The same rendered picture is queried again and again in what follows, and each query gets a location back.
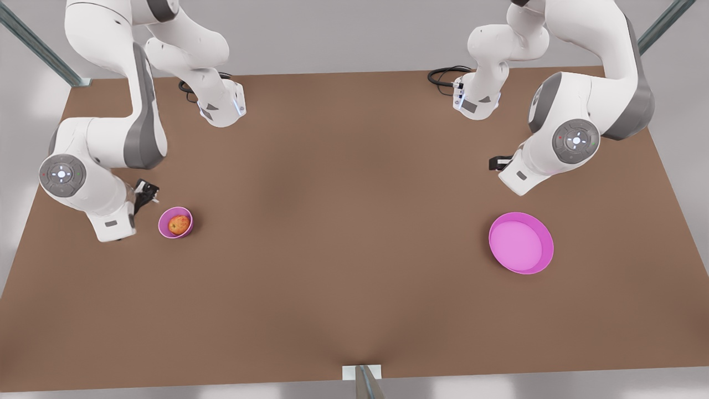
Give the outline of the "small pink bowl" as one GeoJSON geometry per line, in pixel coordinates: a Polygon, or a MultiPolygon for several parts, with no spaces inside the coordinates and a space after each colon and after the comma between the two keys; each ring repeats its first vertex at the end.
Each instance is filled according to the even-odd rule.
{"type": "Polygon", "coordinates": [[[167,211],[165,211],[162,214],[162,216],[160,217],[160,219],[158,221],[158,231],[160,232],[162,237],[165,237],[165,238],[184,238],[184,237],[187,237],[190,234],[190,232],[192,232],[192,229],[193,229],[192,213],[187,208],[184,208],[184,207],[172,207],[172,208],[168,209],[167,211]],[[192,225],[190,225],[190,228],[188,229],[188,231],[185,234],[180,235],[179,237],[176,237],[169,232],[167,225],[168,225],[169,220],[172,217],[174,217],[176,215],[180,215],[180,214],[189,217],[192,220],[192,225]]]}

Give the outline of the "pink round plate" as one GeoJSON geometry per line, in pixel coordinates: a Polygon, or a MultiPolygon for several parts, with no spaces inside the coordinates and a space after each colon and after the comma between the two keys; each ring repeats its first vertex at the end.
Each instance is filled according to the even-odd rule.
{"type": "Polygon", "coordinates": [[[543,271],[554,257],[554,241],[547,226],[522,212],[509,212],[494,220],[489,247],[499,264],[522,275],[543,271]]]}

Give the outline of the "silver frame post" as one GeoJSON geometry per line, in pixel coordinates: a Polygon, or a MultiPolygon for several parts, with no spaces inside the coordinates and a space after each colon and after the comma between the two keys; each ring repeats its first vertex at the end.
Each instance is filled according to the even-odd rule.
{"type": "Polygon", "coordinates": [[[666,33],[669,28],[691,8],[697,0],[673,0],[660,14],[653,24],[638,39],[640,55],[645,52],[666,33]]]}
{"type": "Polygon", "coordinates": [[[82,78],[44,43],[5,3],[0,0],[0,24],[20,40],[43,63],[64,79],[71,88],[88,88],[91,79],[82,78]]]}
{"type": "Polygon", "coordinates": [[[356,399],[387,399],[379,384],[382,365],[342,366],[342,379],[354,381],[356,399]]]}

